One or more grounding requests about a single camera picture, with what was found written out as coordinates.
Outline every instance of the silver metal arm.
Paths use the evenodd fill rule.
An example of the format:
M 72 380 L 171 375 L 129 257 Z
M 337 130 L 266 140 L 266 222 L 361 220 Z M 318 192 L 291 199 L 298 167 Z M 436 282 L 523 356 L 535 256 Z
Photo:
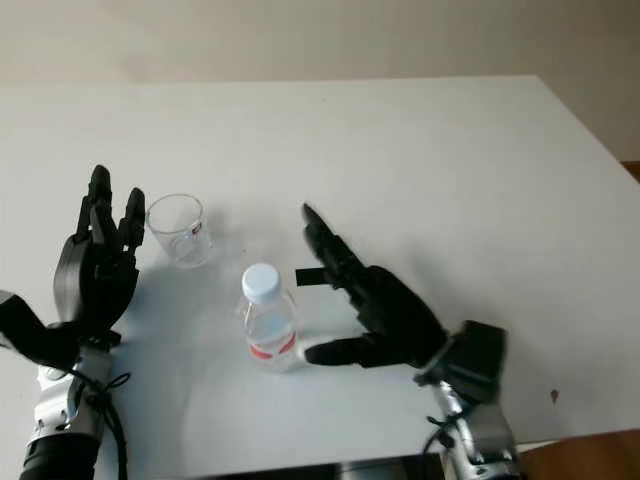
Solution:
M 469 406 L 447 382 L 433 387 L 445 416 L 460 413 Z M 458 480 L 524 478 L 511 429 L 497 400 L 474 407 L 447 433 L 454 440 L 447 455 Z
M 112 358 L 109 353 L 83 347 L 74 370 L 105 385 Z M 38 367 L 40 399 L 34 410 L 35 431 L 30 444 L 52 435 L 83 434 L 100 442 L 102 412 L 92 404 L 94 392 L 82 380 L 52 367 Z

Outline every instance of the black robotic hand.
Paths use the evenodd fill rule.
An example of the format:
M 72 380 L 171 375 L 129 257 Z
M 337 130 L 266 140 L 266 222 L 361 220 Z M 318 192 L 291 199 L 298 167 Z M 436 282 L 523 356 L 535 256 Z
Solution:
M 111 218 L 109 171 L 98 165 L 82 199 L 76 233 L 66 241 L 53 290 L 61 322 L 45 327 L 17 295 L 0 291 L 0 346 L 35 363 L 69 370 L 81 345 L 108 350 L 111 331 L 138 279 L 135 251 L 144 236 L 144 194 L 134 188 L 116 228 Z
M 305 352 L 310 363 L 365 368 L 397 363 L 424 366 L 446 343 L 447 334 L 429 307 L 391 272 L 365 267 L 344 241 L 334 235 L 307 204 L 304 236 L 324 268 L 296 271 L 298 286 L 329 284 L 344 288 L 358 321 L 369 331 L 316 345 Z
M 420 385 L 446 381 L 463 398 L 484 403 L 498 392 L 506 332 L 471 320 L 449 336 L 431 309 L 395 275 L 365 267 L 309 205 L 302 206 L 304 236 L 324 268 L 296 270 L 298 286 L 344 288 L 368 333 L 315 345 L 305 351 L 318 365 L 379 367 L 407 363 L 423 372 Z

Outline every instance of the red label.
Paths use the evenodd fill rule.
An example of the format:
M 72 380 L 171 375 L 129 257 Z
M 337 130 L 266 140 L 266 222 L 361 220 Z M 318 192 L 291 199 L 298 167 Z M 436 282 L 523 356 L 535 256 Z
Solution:
M 271 355 L 270 353 L 261 352 L 253 345 L 249 345 L 249 348 L 251 349 L 251 353 L 253 353 L 254 356 L 258 357 L 261 360 L 268 360 L 269 358 L 273 358 L 273 355 Z
M 296 343 L 296 332 L 293 332 L 293 335 L 291 335 L 291 338 L 289 339 L 289 341 L 282 346 L 282 348 L 278 351 L 278 353 L 284 353 L 287 350 L 291 350 L 291 347 L 293 347 L 295 343 Z
M 278 350 L 278 355 L 288 352 L 289 350 L 291 350 L 291 348 L 293 348 L 295 344 L 296 344 L 296 332 L 293 332 L 291 334 L 291 338 L 287 341 L 287 343 L 285 343 L 280 348 L 280 350 Z M 269 360 L 270 358 L 273 358 L 273 355 L 267 352 L 263 352 L 262 350 L 259 350 L 258 347 L 256 347 L 255 345 L 249 345 L 249 350 L 251 351 L 251 354 L 254 357 L 259 358 L 260 360 Z

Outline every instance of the white bottle cap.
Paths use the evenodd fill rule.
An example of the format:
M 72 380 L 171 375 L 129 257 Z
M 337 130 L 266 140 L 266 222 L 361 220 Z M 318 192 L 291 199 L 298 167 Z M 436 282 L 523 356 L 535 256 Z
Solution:
M 280 274 L 268 263 L 251 265 L 242 275 L 242 292 L 252 303 L 271 303 L 280 295 Z

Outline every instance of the bottle label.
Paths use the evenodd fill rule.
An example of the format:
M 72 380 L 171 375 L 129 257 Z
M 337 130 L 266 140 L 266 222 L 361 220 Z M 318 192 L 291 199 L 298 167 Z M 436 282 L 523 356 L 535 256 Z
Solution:
M 272 351 L 271 353 L 269 352 L 270 350 L 269 347 L 271 346 L 269 344 L 261 345 L 259 343 L 252 343 L 252 344 L 249 344 L 249 350 L 251 351 L 251 354 L 254 357 L 260 360 L 269 360 L 274 356 L 282 355 L 283 353 L 288 352 L 293 348 L 295 344 L 296 344 L 296 332 L 293 332 L 291 336 L 285 341 L 284 345 L 282 345 L 277 350 Z

